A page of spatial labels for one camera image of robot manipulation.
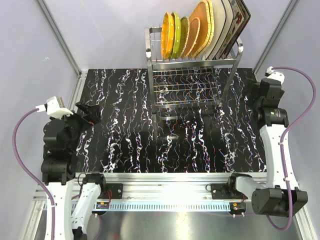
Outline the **green polka-dot plate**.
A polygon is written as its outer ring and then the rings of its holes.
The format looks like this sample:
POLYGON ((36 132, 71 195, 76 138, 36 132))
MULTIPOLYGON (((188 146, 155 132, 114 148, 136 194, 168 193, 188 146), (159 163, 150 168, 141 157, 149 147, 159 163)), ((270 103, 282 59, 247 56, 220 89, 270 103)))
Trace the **green polka-dot plate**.
POLYGON ((181 42, 181 19, 180 15, 175 11, 173 11, 171 15, 174 20, 174 42, 172 47, 171 58, 177 59, 179 57, 178 52, 181 42))

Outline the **green-rimmed woven bamboo plate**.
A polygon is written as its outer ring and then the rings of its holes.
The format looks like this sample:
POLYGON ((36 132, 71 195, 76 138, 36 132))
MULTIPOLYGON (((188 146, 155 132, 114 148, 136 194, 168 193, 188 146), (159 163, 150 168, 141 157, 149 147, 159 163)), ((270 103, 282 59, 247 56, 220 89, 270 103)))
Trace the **green-rimmed woven bamboo plate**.
POLYGON ((183 59, 185 56, 185 50, 188 43, 190 31, 190 21, 187 16, 181 18, 181 32, 180 32, 180 45, 178 50, 178 56, 183 59))

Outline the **orange polka-dot plate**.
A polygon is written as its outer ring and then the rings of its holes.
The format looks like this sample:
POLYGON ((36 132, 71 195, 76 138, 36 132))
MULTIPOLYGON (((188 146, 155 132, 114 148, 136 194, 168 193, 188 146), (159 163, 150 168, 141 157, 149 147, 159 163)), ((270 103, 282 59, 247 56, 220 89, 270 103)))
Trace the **orange polka-dot plate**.
POLYGON ((169 59, 172 54, 174 34, 174 18, 170 12, 166 12, 161 27, 161 56, 163 60, 169 59))

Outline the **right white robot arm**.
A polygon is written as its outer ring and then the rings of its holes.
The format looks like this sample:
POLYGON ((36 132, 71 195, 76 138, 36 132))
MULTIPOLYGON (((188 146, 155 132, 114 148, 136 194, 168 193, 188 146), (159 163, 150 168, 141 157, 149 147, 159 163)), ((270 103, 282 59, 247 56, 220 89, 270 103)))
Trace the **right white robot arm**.
POLYGON ((279 107, 284 94, 284 79, 283 73, 274 73, 263 78, 252 90, 255 117, 265 152, 266 183, 257 183, 248 174, 233 173, 228 178, 226 192, 233 199, 248 198, 257 215, 288 218, 308 202, 308 194, 300 190, 294 175, 288 141, 288 114, 279 107))

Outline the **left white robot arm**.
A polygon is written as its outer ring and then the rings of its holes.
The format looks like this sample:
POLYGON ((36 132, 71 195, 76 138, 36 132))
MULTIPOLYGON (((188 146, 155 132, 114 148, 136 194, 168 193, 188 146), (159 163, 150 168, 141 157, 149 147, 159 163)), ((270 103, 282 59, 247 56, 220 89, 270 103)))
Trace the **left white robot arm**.
POLYGON ((86 174, 80 197, 72 209, 78 142, 83 132, 101 121, 99 105, 77 102, 76 107, 84 114, 59 107, 43 128, 42 182, 47 187, 47 205, 52 208, 52 212, 47 213, 47 240, 88 239, 87 226, 94 204, 108 192, 102 173, 86 174))

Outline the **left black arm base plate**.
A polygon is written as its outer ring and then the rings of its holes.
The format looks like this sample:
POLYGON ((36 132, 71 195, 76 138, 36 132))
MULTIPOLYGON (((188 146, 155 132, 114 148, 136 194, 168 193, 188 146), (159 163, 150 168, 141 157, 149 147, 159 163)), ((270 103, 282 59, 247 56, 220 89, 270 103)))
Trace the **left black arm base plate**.
POLYGON ((122 183, 107 183, 101 190, 99 199, 115 199, 121 200, 123 198, 123 187, 122 183))

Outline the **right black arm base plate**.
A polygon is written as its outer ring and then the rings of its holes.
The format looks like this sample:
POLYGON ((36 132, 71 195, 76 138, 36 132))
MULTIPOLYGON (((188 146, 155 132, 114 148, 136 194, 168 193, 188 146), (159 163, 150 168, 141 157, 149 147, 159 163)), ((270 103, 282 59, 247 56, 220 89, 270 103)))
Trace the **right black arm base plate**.
POLYGON ((213 200, 247 200, 248 197, 243 193, 230 188, 227 183, 211 183, 211 198, 213 200))

